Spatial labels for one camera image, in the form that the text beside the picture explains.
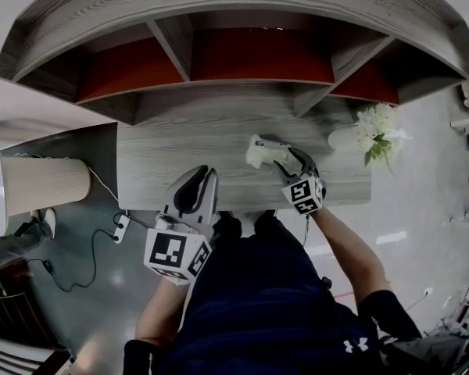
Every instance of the wooden shelf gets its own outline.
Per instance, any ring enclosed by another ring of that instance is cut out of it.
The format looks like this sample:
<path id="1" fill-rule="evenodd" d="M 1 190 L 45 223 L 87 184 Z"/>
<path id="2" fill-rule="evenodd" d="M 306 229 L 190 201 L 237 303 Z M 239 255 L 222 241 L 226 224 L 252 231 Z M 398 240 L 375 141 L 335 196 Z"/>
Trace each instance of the wooden shelf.
<path id="1" fill-rule="evenodd" d="M 319 38 L 300 30 L 197 30 L 192 80 L 268 79 L 333 84 Z"/>
<path id="2" fill-rule="evenodd" d="M 337 86 L 331 95 L 399 104 L 396 85 L 376 59 L 361 66 L 353 75 Z"/>
<path id="3" fill-rule="evenodd" d="M 90 55 L 78 83 L 76 102 L 180 82 L 181 75 L 151 37 Z"/>

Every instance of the flower arrangement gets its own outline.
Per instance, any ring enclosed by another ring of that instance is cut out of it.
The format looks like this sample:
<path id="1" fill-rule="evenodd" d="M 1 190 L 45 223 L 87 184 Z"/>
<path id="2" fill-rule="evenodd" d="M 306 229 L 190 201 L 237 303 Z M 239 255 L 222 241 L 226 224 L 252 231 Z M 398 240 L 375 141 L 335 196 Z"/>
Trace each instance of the flower arrangement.
<path id="1" fill-rule="evenodd" d="M 389 162 L 396 149 L 392 137 L 396 137 L 396 110 L 389 104 L 376 104 L 365 112 L 358 113 L 358 145 L 365 152 L 365 166 L 369 162 L 384 159 L 392 172 Z"/>

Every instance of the person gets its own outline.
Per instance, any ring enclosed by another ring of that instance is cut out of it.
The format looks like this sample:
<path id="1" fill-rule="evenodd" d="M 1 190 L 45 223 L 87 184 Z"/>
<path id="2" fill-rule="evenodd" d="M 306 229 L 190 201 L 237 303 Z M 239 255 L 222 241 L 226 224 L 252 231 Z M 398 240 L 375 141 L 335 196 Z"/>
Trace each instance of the person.
<path id="1" fill-rule="evenodd" d="M 265 212 L 255 234 L 225 213 L 181 331 L 187 286 L 163 278 L 125 345 L 124 375 L 381 373 L 378 329 L 421 334 L 368 245 L 329 210 L 313 219 L 353 286 L 358 315 L 334 301 L 301 244 Z"/>
<path id="2" fill-rule="evenodd" d="M 31 212 L 31 220 L 23 223 L 10 236 L 0 237 L 0 268 L 14 260 L 23 258 L 40 243 L 55 237 L 55 212 L 47 209 L 45 217 L 40 220 L 38 211 Z"/>

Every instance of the gray floor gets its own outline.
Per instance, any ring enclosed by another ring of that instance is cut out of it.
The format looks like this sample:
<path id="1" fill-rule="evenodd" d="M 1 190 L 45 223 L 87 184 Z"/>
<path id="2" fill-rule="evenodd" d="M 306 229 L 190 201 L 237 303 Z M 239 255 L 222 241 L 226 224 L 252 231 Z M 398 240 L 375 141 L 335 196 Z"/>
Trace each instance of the gray floor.
<path id="1" fill-rule="evenodd" d="M 334 207 L 333 212 L 375 250 L 394 292 L 405 307 L 432 293 L 410 310 L 421 330 L 431 330 L 449 315 L 469 285 L 469 230 L 449 219 L 469 210 L 469 148 L 465 136 L 449 127 L 460 103 L 442 91 L 400 109 L 402 128 L 412 137 L 392 160 L 392 175 L 374 165 L 372 199 L 366 205 Z M 10 149 L 83 159 L 116 190 L 116 127 L 89 128 Z M 90 238 L 97 228 L 114 230 L 117 203 L 98 183 L 83 202 L 56 207 L 58 236 L 30 254 L 48 258 L 64 285 L 91 277 Z M 150 212 L 134 213 L 150 225 Z M 278 216 L 300 239 L 302 217 L 291 210 Z M 19 218 L 11 225 L 17 226 Z M 62 293 L 39 262 L 31 263 L 34 286 L 59 340 L 78 356 L 73 375 L 122 373 L 124 343 L 152 295 L 157 276 L 142 264 L 145 229 L 132 223 L 124 242 L 104 235 L 96 241 L 98 277 L 89 289 Z M 354 305 L 349 282 L 320 231 L 312 224 L 306 250 L 320 275 L 334 282 L 338 301 Z"/>
<path id="2" fill-rule="evenodd" d="M 8 149 L 5 154 L 27 152 L 51 157 L 83 159 L 113 191 L 116 191 L 116 125 L 92 127 Z M 98 228 L 114 232 L 118 205 L 94 180 L 91 194 L 82 202 L 55 208 L 58 219 L 55 240 L 29 254 L 30 259 L 49 259 L 59 282 L 86 284 L 92 275 L 91 235 Z M 138 216 L 153 224 L 151 213 Z M 11 221 L 14 231 L 25 217 Z M 132 338 L 135 321 L 158 281 L 142 264 L 146 229 L 131 223 L 124 241 L 113 243 L 104 234 L 95 239 L 98 274 L 89 289 L 60 291 L 40 262 L 30 262 L 38 301 L 59 340 L 78 360 L 73 374 L 122 374 L 123 351 Z"/>

